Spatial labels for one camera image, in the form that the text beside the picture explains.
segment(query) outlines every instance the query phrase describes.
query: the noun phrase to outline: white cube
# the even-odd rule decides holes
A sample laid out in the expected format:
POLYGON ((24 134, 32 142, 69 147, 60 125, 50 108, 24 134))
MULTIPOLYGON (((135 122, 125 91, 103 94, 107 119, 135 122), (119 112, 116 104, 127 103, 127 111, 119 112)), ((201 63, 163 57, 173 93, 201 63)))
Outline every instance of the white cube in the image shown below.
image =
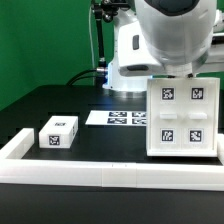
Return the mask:
POLYGON ((39 133, 40 148, 70 148, 78 130, 78 117, 52 116, 39 133))

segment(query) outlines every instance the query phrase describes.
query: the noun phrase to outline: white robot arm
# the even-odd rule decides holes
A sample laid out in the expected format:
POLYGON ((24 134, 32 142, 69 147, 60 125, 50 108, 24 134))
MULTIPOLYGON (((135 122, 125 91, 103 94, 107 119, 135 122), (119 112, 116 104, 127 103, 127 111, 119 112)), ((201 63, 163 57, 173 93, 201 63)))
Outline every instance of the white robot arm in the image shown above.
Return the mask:
POLYGON ((214 27, 220 30, 223 26, 216 1, 127 2, 137 16, 132 10, 120 10, 114 18, 115 52, 104 88, 139 92, 146 89, 144 76, 184 77, 224 69, 220 67, 223 45, 219 50, 211 48, 214 27))

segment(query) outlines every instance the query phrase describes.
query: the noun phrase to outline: black tabletop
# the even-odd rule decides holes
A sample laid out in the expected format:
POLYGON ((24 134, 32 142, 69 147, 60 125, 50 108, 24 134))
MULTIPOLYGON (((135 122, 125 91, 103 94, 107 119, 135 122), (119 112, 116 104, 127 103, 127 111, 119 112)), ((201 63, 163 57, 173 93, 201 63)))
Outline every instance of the black tabletop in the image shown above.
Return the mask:
MULTIPOLYGON (((224 131, 220 95, 219 132, 224 131)), ((148 158, 145 127, 87 126, 91 110, 145 111, 146 99, 112 97, 95 87, 42 86, 0 112, 0 147, 22 128, 36 143, 25 159, 220 165, 218 159, 148 158), (79 117, 71 149, 38 146, 52 115, 79 117)), ((0 223, 221 224, 224 192, 0 184, 0 223)))
MULTIPOLYGON (((222 107, 221 103, 220 132, 224 130, 222 107)), ((146 98, 114 97, 95 87, 42 86, 0 112, 0 144, 6 144, 22 128, 34 128, 35 145, 25 159, 221 165, 217 158, 147 157, 146 127, 86 125, 91 110, 146 111, 146 98), (53 115, 79 118, 78 133, 69 150, 39 148, 38 133, 53 115)))

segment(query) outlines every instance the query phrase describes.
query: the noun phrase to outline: white paper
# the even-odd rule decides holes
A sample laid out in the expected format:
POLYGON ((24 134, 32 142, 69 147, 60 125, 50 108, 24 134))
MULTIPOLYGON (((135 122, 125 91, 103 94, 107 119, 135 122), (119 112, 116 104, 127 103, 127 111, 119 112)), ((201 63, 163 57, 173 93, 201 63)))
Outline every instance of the white paper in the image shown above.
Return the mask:
POLYGON ((146 126, 146 112, 92 110, 86 125, 146 126))

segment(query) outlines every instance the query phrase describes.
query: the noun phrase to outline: large white box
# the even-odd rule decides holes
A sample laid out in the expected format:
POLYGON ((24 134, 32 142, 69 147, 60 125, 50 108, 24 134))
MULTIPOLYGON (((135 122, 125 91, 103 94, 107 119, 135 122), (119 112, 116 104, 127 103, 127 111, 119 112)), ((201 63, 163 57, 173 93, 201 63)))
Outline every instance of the large white box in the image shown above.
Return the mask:
POLYGON ((217 156, 219 79, 150 79, 148 156, 217 156))
POLYGON ((39 133, 40 148, 70 148, 78 130, 78 117, 52 116, 39 133))

